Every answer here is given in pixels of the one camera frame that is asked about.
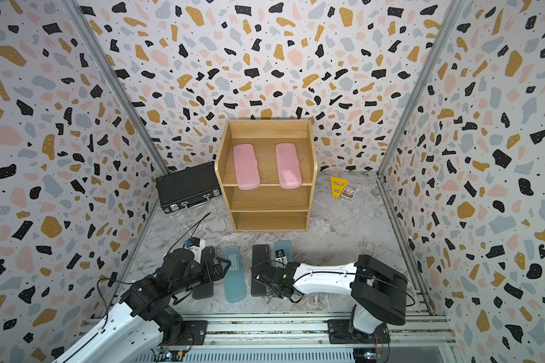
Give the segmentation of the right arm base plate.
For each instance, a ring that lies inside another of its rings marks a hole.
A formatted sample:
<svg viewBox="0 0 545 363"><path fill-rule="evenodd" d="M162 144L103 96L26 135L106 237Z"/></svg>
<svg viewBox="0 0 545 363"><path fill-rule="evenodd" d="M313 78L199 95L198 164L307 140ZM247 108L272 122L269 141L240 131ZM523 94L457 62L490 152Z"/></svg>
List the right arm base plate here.
<svg viewBox="0 0 545 363"><path fill-rule="evenodd" d="M348 319L330 319L327 322L331 344L378 344L390 343L386 324L381 324L374 333L363 333L353 328Z"/></svg>

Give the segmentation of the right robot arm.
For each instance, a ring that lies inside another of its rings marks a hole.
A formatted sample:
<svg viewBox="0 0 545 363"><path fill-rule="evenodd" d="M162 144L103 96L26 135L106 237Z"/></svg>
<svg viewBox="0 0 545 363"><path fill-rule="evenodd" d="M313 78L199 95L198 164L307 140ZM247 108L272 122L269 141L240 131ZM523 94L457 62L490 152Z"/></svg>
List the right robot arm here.
<svg viewBox="0 0 545 363"><path fill-rule="evenodd" d="M253 267L253 275L274 296L292 303L316 293L353 298L357 304L349 330L355 333L372 335L381 325L406 323L406 276L369 255L340 266L262 262Z"/></svg>

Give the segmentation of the teal pencil case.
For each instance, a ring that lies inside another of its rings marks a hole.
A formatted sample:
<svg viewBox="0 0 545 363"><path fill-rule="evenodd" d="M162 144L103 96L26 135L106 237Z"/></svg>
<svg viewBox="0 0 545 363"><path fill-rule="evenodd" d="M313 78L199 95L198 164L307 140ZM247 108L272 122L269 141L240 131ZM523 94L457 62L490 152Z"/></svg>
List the teal pencil case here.
<svg viewBox="0 0 545 363"><path fill-rule="evenodd" d="M278 240L274 243L275 258L278 255L285 255L288 259L288 263L292 262L292 243L288 240Z"/></svg>
<svg viewBox="0 0 545 363"><path fill-rule="evenodd" d="M224 293L228 303L239 303L246 298L246 284L242 254L238 246L223 249L222 258L230 261L230 268L224 277Z"/></svg>

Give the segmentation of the pink pencil case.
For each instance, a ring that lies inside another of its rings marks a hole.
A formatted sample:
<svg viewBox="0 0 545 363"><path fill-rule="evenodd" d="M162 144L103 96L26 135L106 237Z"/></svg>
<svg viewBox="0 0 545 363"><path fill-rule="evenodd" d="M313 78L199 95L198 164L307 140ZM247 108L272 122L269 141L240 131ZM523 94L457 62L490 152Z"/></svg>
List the pink pencil case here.
<svg viewBox="0 0 545 363"><path fill-rule="evenodd" d="M233 147L236 181L239 189L252 190L260 186L257 158L252 144Z"/></svg>
<svg viewBox="0 0 545 363"><path fill-rule="evenodd" d="M296 189L301 187L302 177L295 144L281 143L276 145L276 164L281 188Z"/></svg>

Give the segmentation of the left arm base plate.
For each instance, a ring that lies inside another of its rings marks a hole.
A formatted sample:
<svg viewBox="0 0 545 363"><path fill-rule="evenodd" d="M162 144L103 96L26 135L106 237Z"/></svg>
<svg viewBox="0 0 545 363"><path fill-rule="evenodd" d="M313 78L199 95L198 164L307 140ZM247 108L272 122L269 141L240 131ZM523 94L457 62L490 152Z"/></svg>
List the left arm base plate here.
<svg viewBox="0 0 545 363"><path fill-rule="evenodd" d="M203 346L207 334L208 321L184 320L160 332L153 328L153 333L159 333L159 346Z"/></svg>

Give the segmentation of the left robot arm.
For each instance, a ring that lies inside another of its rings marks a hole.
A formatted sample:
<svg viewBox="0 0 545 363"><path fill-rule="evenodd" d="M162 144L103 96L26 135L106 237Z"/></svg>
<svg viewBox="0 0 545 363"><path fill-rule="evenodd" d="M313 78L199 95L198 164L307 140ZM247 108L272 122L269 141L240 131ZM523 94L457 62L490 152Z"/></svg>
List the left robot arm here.
<svg viewBox="0 0 545 363"><path fill-rule="evenodd" d="M195 260L186 248L169 252L155 273L128 284L117 304L56 362L131 362L185 334L183 317L171 306L179 293L223 279L232 266L215 257Z"/></svg>

